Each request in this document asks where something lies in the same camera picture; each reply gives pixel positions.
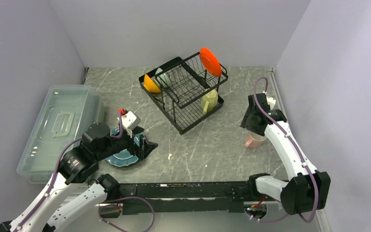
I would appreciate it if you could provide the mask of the pink mug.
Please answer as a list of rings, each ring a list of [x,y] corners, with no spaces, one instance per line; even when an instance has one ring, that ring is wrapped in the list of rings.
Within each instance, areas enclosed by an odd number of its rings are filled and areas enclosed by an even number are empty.
[[[265,136],[249,131],[244,146],[248,148],[259,148],[266,139]]]

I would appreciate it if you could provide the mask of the pale yellow mug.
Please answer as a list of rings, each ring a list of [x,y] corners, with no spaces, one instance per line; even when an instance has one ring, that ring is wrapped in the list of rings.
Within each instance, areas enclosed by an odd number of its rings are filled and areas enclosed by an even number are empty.
[[[218,93],[215,89],[205,94],[201,99],[202,113],[205,115],[208,112],[212,111],[216,107],[217,101]]]

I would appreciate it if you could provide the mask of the yellow ribbed bowl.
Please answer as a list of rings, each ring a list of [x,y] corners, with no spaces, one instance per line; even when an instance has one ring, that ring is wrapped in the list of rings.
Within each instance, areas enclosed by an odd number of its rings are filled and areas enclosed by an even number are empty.
[[[147,75],[144,75],[144,83],[143,86],[146,88],[146,90],[150,93],[158,94],[161,92],[160,88],[157,86],[157,84]]]

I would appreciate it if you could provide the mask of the black wire dish rack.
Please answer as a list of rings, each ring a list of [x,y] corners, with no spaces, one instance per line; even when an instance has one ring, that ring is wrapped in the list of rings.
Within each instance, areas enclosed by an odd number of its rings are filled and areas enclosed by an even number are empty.
[[[216,107],[205,115],[202,113],[202,97],[213,89],[218,91],[228,80],[228,71],[224,66],[221,66],[220,77],[213,76],[204,68],[199,53],[195,53],[185,59],[175,57],[159,67],[170,76],[171,87],[164,88],[155,80],[157,68],[146,74],[160,88],[160,93],[146,90],[143,86],[145,74],[138,80],[141,88],[180,134],[188,132],[224,105],[223,98],[219,96]]]

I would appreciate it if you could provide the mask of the light green ceramic bowl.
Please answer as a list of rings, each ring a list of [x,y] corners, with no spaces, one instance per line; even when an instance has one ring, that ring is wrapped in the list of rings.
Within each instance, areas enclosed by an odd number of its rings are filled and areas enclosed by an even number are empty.
[[[162,72],[163,70],[161,68],[157,68],[156,74],[155,74],[155,80],[159,82],[159,84],[164,87],[168,88],[172,86],[172,81],[170,79],[170,76],[166,72]]]

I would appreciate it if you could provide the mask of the orange plate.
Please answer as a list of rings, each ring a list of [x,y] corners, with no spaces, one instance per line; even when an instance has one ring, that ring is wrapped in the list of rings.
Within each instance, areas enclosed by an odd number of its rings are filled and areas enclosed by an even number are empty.
[[[200,60],[211,75],[220,77],[222,75],[222,69],[216,56],[206,47],[200,49]]]

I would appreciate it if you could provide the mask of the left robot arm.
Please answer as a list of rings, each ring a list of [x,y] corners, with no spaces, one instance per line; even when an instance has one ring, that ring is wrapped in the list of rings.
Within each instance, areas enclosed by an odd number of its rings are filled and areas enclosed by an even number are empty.
[[[145,136],[132,138],[120,130],[112,136],[110,127],[104,123],[93,123],[77,139],[79,145],[69,150],[69,143],[61,152],[55,170],[44,189],[28,208],[16,219],[0,224],[0,232],[53,232],[57,226],[49,224],[49,218],[60,204],[99,169],[99,162],[126,150],[139,160],[145,159],[157,143]]]

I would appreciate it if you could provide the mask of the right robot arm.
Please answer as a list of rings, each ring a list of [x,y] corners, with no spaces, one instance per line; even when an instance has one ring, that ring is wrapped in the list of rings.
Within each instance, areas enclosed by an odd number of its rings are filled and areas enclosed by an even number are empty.
[[[264,195],[282,204],[289,215],[315,212],[326,206],[331,178],[320,172],[304,155],[289,123],[280,109],[271,109],[264,93],[248,96],[249,106],[240,127],[266,137],[279,155],[287,181],[270,174],[254,174],[249,177],[247,195],[258,201]]]

